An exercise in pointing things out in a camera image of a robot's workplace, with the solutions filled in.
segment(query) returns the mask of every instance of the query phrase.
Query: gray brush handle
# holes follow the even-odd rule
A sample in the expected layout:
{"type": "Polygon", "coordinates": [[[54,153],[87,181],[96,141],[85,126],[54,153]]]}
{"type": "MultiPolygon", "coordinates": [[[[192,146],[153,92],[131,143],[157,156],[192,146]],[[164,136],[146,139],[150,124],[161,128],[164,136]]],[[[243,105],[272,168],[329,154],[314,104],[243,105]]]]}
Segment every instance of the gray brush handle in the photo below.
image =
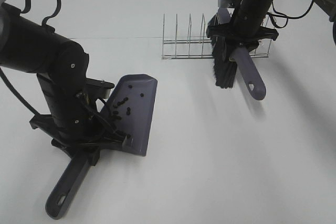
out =
{"type": "Polygon", "coordinates": [[[236,48],[230,55],[230,59],[235,60],[238,64],[239,71],[243,76],[246,87],[251,96],[261,101],[265,98],[266,87],[262,78],[254,65],[246,47],[236,48]]]}

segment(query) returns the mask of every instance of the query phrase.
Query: wire rack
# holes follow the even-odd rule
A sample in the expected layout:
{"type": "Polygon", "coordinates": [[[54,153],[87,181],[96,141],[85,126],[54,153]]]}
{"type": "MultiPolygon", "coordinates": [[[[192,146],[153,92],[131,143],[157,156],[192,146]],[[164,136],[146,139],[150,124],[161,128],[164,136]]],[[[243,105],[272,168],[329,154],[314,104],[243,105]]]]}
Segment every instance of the wire rack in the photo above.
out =
{"type": "MultiPolygon", "coordinates": [[[[166,15],[163,14],[162,59],[212,59],[211,40],[206,37],[207,22],[204,14],[202,14],[201,25],[198,25],[198,28],[196,28],[196,33],[192,29],[192,17],[189,14],[186,36],[180,35],[185,33],[186,30],[184,32],[179,30],[180,26],[178,25],[177,14],[175,20],[174,34],[165,37],[166,15]]],[[[270,24],[269,17],[267,17],[262,26],[268,27],[270,24]]],[[[259,47],[250,53],[251,58],[268,58],[271,43],[271,39],[260,40],[259,47]]]]}

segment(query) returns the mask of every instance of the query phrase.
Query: black wire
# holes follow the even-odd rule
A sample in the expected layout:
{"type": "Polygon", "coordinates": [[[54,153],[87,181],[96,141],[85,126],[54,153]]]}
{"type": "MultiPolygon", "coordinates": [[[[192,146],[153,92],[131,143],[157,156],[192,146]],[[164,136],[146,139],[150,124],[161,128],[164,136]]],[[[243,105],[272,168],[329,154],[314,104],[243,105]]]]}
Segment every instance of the black wire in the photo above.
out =
{"type": "Polygon", "coordinates": [[[107,105],[106,101],[104,101],[103,98],[98,98],[98,100],[101,101],[101,102],[104,104],[104,107],[106,107],[107,110],[109,111],[109,115],[112,116],[111,109],[110,109],[110,107],[107,105]]]}
{"type": "Polygon", "coordinates": [[[291,16],[288,16],[288,15],[286,15],[286,14],[284,14],[284,13],[281,13],[281,12],[276,11],[275,8],[274,8],[274,4],[272,3],[273,11],[274,11],[276,14],[273,14],[273,13],[270,13],[270,12],[268,12],[267,14],[268,14],[268,16],[270,17],[270,20],[271,20],[272,24],[273,24],[276,28],[284,28],[284,27],[286,27],[286,26],[288,25],[288,20],[290,20],[290,19],[301,19],[301,18],[305,17],[305,16],[310,12],[310,10],[312,9],[313,4],[314,4],[314,0],[311,0],[311,3],[310,3],[310,5],[309,5],[309,7],[308,7],[307,11],[306,11],[304,14],[302,14],[302,15],[300,15],[300,16],[297,16],[297,17],[291,17],[291,16]],[[282,27],[280,27],[280,26],[276,23],[274,17],[285,18],[285,19],[286,19],[286,23],[285,23],[285,25],[282,26],[282,27]]]}
{"type": "Polygon", "coordinates": [[[13,87],[13,85],[10,83],[10,81],[7,79],[5,73],[0,68],[0,77],[6,84],[6,86],[9,88],[9,90],[13,93],[13,95],[19,99],[19,101],[27,108],[29,109],[33,114],[40,115],[40,113],[37,112],[21,95],[17,90],[13,87]]]}

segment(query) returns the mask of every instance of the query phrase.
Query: handle hole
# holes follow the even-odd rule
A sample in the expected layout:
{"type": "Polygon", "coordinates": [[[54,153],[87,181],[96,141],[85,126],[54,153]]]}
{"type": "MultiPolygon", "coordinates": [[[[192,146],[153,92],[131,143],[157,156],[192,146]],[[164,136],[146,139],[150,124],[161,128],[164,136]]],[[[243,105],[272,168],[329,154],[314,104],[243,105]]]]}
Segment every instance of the handle hole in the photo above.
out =
{"type": "Polygon", "coordinates": [[[58,198],[57,205],[60,207],[63,205],[65,198],[67,197],[66,194],[61,194],[58,198]]]}
{"type": "Polygon", "coordinates": [[[248,87],[251,89],[251,91],[253,91],[254,89],[254,84],[252,82],[248,83],[248,87]]]}

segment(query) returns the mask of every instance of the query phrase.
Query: white table surface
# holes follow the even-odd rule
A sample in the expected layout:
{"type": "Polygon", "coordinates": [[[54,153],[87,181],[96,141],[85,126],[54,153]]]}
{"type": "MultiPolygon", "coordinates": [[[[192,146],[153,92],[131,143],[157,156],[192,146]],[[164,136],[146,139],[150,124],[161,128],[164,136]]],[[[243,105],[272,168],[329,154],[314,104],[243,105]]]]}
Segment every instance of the white table surface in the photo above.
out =
{"type": "MultiPolygon", "coordinates": [[[[58,223],[336,223],[336,49],[317,6],[255,60],[267,87],[257,102],[240,73],[233,89],[216,87],[211,60],[161,60],[163,13],[210,18],[217,0],[62,2],[50,25],[90,53],[88,77],[147,73],[159,84],[147,156],[103,151],[58,223]]],[[[276,5],[300,15],[309,2],[276,5]]],[[[40,23],[54,6],[33,0],[25,17],[40,23]]],[[[33,74],[5,72],[48,113],[33,74]]],[[[69,158],[0,92],[0,222],[55,223],[44,205],[69,158]]]]}

